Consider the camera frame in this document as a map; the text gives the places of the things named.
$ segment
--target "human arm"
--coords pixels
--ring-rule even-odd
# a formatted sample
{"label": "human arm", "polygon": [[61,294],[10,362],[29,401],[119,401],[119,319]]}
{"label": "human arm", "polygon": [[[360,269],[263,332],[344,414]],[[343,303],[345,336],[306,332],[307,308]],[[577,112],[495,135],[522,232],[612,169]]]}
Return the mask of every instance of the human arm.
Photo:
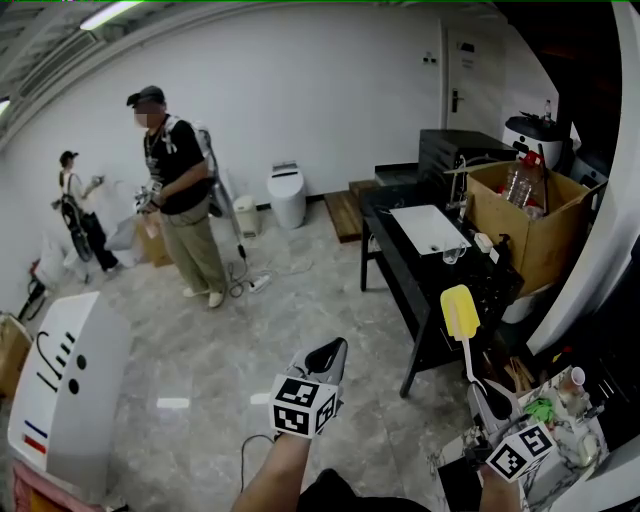
{"label": "human arm", "polygon": [[280,436],[231,512],[295,512],[310,446],[310,439]]}
{"label": "human arm", "polygon": [[176,147],[180,159],[188,169],[177,180],[163,187],[160,191],[161,200],[166,200],[172,195],[192,187],[209,175],[198,140],[189,123],[185,121],[176,123],[173,130],[171,130],[171,143]]}
{"label": "human arm", "polygon": [[480,512],[520,512],[520,487],[518,482],[508,483],[489,466],[482,466],[484,480]]}

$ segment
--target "door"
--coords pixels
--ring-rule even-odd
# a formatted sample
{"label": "door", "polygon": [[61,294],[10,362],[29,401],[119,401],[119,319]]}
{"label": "door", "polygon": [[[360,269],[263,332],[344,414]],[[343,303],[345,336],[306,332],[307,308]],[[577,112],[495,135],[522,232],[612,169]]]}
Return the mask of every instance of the door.
{"label": "door", "polygon": [[502,41],[447,30],[447,128],[502,139],[505,64]]}

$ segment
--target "ceiling light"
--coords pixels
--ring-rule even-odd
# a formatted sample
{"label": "ceiling light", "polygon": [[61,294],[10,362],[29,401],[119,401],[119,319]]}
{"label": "ceiling light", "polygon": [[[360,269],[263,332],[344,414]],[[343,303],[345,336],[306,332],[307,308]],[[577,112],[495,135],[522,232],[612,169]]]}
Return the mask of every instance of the ceiling light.
{"label": "ceiling light", "polygon": [[87,21],[83,22],[82,25],[80,25],[80,28],[82,30],[94,30],[103,23],[106,23],[110,19],[115,18],[118,14],[122,14],[124,11],[135,7],[139,3],[142,2],[114,2],[109,7],[101,9]]}
{"label": "ceiling light", "polygon": [[2,113],[7,110],[7,107],[9,106],[9,104],[11,103],[11,101],[9,101],[9,98],[5,98],[3,100],[0,100],[0,116],[2,115]]}

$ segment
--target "red stripe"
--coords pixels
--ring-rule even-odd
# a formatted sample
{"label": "red stripe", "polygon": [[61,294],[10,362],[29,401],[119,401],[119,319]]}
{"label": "red stripe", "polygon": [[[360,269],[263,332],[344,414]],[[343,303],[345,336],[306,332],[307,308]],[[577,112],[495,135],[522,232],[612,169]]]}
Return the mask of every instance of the red stripe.
{"label": "red stripe", "polygon": [[27,443],[29,446],[31,446],[31,448],[33,448],[34,450],[38,450],[43,455],[47,454],[47,448],[43,444],[40,444],[35,439],[29,437],[27,434],[24,434],[24,437],[22,439],[23,439],[23,441],[25,443]]}

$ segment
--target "cap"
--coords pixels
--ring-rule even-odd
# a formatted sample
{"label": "cap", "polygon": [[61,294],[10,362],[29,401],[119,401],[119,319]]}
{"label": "cap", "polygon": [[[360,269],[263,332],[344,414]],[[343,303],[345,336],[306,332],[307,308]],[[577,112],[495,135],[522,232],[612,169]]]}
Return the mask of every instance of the cap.
{"label": "cap", "polygon": [[65,165],[67,165],[69,158],[75,158],[77,156],[78,153],[74,153],[73,151],[65,151],[64,153],[62,153],[62,155],[60,155],[60,165],[64,167]]}
{"label": "cap", "polygon": [[160,87],[149,85],[140,92],[132,94],[127,98],[127,107],[136,107],[138,103],[145,101],[154,101],[155,103],[164,103],[164,93]]}

